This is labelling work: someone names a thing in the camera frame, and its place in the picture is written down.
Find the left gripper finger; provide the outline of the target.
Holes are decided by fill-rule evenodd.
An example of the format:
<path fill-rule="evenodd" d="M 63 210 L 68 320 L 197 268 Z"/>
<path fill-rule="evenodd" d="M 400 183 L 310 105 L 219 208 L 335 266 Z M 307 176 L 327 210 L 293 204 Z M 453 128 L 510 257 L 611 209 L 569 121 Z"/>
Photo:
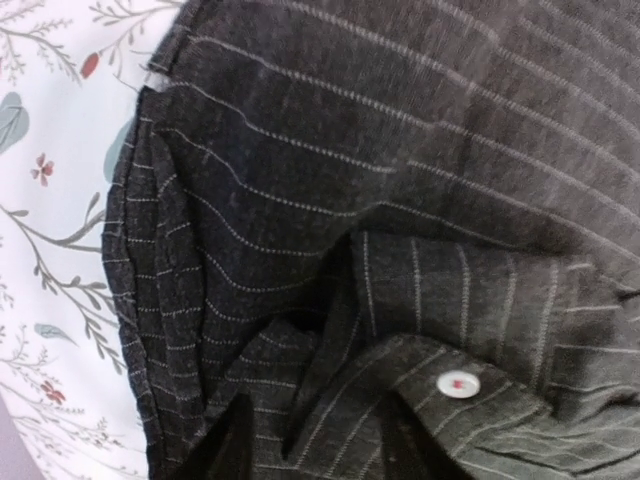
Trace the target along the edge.
<path fill-rule="evenodd" d="M 185 479 L 251 479 L 254 407 L 237 394 L 184 463 Z"/>

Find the black striped garment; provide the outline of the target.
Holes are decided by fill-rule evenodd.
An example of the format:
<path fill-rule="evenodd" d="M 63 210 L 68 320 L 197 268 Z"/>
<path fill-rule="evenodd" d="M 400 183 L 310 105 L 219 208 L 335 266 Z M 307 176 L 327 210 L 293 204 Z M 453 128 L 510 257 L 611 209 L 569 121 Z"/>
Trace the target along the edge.
<path fill-rule="evenodd" d="M 148 475 L 639 475 L 639 5 L 188 1 L 103 262 Z"/>

